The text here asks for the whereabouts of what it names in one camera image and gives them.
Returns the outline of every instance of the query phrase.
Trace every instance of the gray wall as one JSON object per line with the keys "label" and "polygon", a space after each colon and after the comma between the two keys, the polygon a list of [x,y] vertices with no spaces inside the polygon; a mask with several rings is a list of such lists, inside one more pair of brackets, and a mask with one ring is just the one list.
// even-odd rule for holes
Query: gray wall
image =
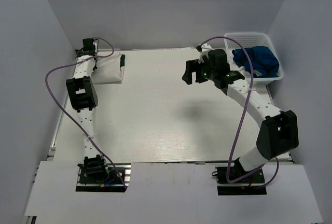
{"label": "gray wall", "polygon": [[266,32],[284,0],[48,1],[75,48],[82,37],[101,36],[133,49],[195,46],[232,31]]}
{"label": "gray wall", "polygon": [[274,102],[298,116],[299,147],[324,223],[332,223],[332,0],[285,0],[268,34],[284,79],[271,85]]}
{"label": "gray wall", "polygon": [[[47,0],[0,0],[0,6],[0,223],[17,224],[59,116],[44,76],[74,54]],[[61,102],[68,73],[51,77]]]}

